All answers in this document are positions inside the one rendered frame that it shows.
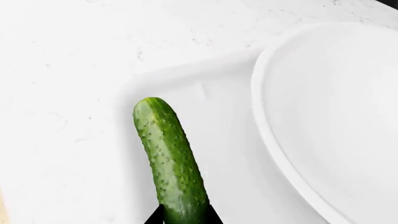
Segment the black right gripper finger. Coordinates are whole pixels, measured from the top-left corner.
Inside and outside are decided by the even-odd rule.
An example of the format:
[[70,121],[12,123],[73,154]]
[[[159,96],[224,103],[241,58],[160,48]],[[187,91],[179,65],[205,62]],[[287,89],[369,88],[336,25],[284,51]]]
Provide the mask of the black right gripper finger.
[[165,224],[165,208],[164,205],[160,204],[156,210],[150,215],[150,217],[144,222],[144,224]]

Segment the green cucumber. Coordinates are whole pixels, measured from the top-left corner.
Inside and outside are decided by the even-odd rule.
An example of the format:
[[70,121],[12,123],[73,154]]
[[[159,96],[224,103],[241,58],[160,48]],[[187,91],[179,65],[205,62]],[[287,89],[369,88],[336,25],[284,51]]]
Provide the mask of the green cucumber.
[[148,156],[165,224],[207,224],[210,200],[175,111],[158,97],[140,100],[134,126]]

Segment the white cutting board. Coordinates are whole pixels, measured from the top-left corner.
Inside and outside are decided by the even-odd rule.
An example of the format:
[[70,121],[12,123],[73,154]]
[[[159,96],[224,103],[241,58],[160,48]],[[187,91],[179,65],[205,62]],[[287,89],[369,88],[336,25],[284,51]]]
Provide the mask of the white cutting board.
[[163,98],[175,110],[224,224],[328,224],[288,183],[262,142],[251,111],[254,62],[192,63],[124,84],[116,125],[132,224],[144,224],[158,206],[149,160],[132,122],[134,105],[147,96]]

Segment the white plate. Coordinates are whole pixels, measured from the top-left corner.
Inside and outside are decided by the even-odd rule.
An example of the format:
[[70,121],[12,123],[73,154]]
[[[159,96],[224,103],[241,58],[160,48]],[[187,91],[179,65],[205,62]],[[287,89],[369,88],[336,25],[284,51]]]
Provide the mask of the white plate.
[[329,224],[398,224],[398,30],[288,29],[257,58],[251,99],[272,159]]

